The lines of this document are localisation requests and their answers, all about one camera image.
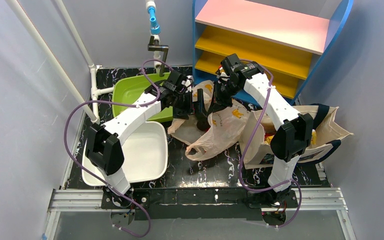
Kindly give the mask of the banana print plastic bag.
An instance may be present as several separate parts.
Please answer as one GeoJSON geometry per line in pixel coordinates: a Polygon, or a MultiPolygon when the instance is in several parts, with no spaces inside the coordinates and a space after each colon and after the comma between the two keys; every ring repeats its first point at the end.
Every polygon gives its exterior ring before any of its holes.
{"type": "Polygon", "coordinates": [[[167,133],[186,144],[185,156],[191,161],[205,161],[215,157],[239,141],[246,126],[250,111],[237,100],[232,106],[211,113],[207,121],[209,129],[197,128],[197,118],[174,118],[167,133]]]}

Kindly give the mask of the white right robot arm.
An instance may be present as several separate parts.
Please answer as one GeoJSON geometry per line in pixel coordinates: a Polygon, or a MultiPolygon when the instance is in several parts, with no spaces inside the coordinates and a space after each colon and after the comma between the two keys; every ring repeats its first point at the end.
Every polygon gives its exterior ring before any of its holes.
{"type": "Polygon", "coordinates": [[[209,112],[232,106],[233,96],[240,91],[245,91],[262,106],[260,115],[269,116],[275,134],[270,142],[274,162],[267,181],[269,186],[260,192],[283,193],[290,188],[296,164],[311,143],[313,118],[287,103],[273,80],[274,75],[264,66],[231,54],[220,62],[209,112]]]}

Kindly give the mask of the yellow snack packet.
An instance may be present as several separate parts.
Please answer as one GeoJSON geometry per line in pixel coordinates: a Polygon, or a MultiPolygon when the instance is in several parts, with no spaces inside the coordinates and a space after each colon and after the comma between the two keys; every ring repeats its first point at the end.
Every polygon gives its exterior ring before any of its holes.
{"type": "Polygon", "coordinates": [[[271,144],[271,141],[273,140],[274,136],[275,136],[275,132],[270,132],[270,133],[265,133],[264,134],[264,141],[263,143],[265,145],[270,145],[271,144]]]}

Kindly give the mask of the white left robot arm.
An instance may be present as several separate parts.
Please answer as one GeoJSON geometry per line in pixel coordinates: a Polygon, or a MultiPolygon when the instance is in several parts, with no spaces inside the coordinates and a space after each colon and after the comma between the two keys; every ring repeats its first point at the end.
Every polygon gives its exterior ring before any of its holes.
{"type": "Polygon", "coordinates": [[[153,82],[143,90],[137,100],[125,105],[113,119],[94,123],[87,130],[84,157],[97,168],[99,178],[116,194],[125,195],[131,188],[124,164],[124,144],[149,118],[171,107],[180,117],[195,113],[202,98],[193,100],[194,79],[178,71],[171,71],[166,79],[153,82]]]}

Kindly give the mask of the dark toy avocado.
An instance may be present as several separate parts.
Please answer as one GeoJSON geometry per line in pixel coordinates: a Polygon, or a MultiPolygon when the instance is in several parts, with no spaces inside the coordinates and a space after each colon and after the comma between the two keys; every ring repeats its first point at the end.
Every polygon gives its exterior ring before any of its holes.
{"type": "Polygon", "coordinates": [[[198,130],[200,130],[202,132],[207,132],[210,129],[211,126],[208,122],[207,117],[197,116],[196,120],[197,120],[196,127],[198,128],[198,130]]]}

